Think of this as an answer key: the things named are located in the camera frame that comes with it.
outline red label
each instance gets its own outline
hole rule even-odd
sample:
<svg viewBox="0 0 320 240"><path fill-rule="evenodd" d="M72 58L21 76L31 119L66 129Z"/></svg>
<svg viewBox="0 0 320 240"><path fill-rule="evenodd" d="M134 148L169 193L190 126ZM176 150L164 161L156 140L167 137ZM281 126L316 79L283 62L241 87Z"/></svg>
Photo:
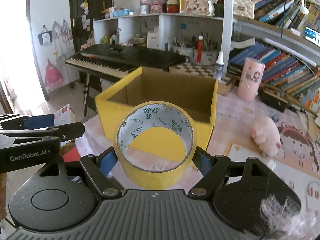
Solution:
<svg viewBox="0 0 320 240"><path fill-rule="evenodd" d="M62 108L62 113L66 112L66 111L68 111L68 107L67 106Z"/></svg>

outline ribbed gray surface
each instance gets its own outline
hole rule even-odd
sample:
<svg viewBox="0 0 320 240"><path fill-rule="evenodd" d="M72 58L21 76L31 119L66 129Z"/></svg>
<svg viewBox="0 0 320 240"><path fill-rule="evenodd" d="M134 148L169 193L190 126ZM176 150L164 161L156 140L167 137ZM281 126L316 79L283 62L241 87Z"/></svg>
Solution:
<svg viewBox="0 0 320 240"><path fill-rule="evenodd" d="M223 224L208 202L192 200L183 190L128 190L121 199L102 202L77 228L39 234L18 229L9 240L242 240Z"/></svg>

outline dark brown door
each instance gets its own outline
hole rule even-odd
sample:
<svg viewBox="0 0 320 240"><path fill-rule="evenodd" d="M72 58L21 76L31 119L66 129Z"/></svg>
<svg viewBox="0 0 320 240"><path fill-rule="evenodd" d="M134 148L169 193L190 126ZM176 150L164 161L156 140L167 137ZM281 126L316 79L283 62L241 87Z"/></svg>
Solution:
<svg viewBox="0 0 320 240"><path fill-rule="evenodd" d="M87 42L91 31L93 30L93 21L104 18L104 14L101 13L104 8L112 6L112 0L87 0L89 14L86 16L90 19L90 30L83 29L81 16L84 15L84 10L80 5L85 0L70 0L70 17L71 17L71 29L73 35L73 44L75 52L80 51L81 45ZM84 83L85 75L80 73L80 80Z"/></svg>

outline pink plush pig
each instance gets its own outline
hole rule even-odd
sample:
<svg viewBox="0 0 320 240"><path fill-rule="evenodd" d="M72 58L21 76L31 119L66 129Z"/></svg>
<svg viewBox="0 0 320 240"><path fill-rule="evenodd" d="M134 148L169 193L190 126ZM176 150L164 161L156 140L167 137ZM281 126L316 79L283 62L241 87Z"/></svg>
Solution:
<svg viewBox="0 0 320 240"><path fill-rule="evenodd" d="M258 117L250 129L250 135L263 152L263 157L276 158L281 148L280 134L270 117Z"/></svg>

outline tape roll inner core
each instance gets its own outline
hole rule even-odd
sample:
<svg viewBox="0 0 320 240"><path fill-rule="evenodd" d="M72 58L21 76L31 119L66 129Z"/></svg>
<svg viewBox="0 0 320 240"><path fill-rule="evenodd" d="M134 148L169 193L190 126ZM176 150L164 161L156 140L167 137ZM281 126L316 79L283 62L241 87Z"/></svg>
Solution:
<svg viewBox="0 0 320 240"><path fill-rule="evenodd" d="M130 162L127 158L127 150L130 143L143 131L152 127L164 127L175 132L182 140L186 156L182 162L173 168L163 171L150 171L142 169ZM165 104L150 104L144 105L130 115L122 122L121 127L117 132L117 148L123 157L130 162L135 168L147 172L167 172L178 168L184 161L193 154L193 130L190 121L177 108Z"/></svg>

